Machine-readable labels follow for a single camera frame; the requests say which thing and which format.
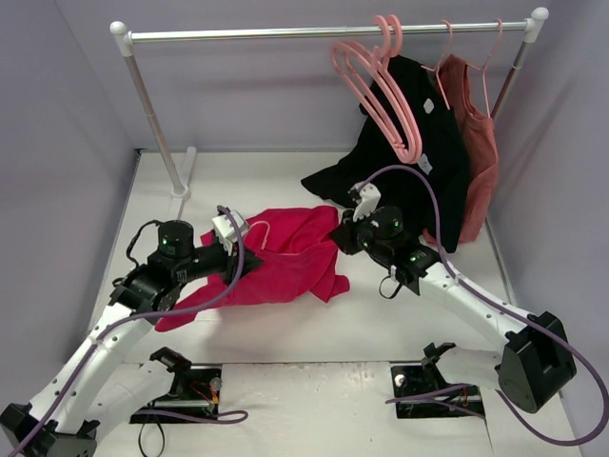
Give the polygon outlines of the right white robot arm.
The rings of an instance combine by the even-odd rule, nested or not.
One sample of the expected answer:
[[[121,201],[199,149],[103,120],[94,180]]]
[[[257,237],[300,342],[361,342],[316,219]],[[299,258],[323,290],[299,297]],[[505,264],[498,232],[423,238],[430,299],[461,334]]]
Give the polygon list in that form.
[[[427,389],[486,387],[520,410],[536,413],[575,377],[574,358],[563,345],[566,332],[558,317],[549,312],[535,316],[467,285],[435,249],[408,233],[397,208],[381,207],[360,220],[347,211],[329,237],[347,255],[365,252],[400,288],[452,312],[489,343],[488,349],[429,344],[421,369]]]

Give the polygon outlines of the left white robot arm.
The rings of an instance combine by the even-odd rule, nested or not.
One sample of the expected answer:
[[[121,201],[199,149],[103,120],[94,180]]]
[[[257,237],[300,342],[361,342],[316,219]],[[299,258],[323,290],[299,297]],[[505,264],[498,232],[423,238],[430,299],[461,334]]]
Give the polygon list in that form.
[[[195,247],[191,224],[158,222],[158,245],[143,264],[120,278],[100,319],[69,361],[26,404],[10,404],[1,428],[14,456],[91,456],[113,430],[150,402],[176,400],[190,387],[191,363],[160,348],[133,377],[110,385],[109,378],[132,348],[163,318],[182,317],[182,290],[195,280],[218,275],[226,284],[191,313],[212,308],[262,262],[246,248],[248,223],[220,208],[212,221],[212,242]]]

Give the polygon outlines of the red t shirt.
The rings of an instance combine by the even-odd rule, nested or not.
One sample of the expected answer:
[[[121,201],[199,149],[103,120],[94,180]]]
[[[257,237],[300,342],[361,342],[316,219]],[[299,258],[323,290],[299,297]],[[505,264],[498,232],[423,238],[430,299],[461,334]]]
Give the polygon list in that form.
[[[257,221],[270,224],[265,249],[250,248],[264,263],[214,308],[284,304],[308,292],[327,303],[349,292],[348,278],[336,272],[338,247],[329,238],[339,225],[337,209],[266,209],[247,219],[249,225]]]

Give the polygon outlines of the thin pink wire hanger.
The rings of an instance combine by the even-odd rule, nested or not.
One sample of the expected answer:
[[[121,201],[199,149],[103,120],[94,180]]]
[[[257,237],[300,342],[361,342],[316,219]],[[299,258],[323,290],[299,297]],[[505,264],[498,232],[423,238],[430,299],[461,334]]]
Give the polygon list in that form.
[[[246,245],[249,248],[264,250],[269,233],[270,224],[267,221],[257,221],[251,224],[245,237]]]

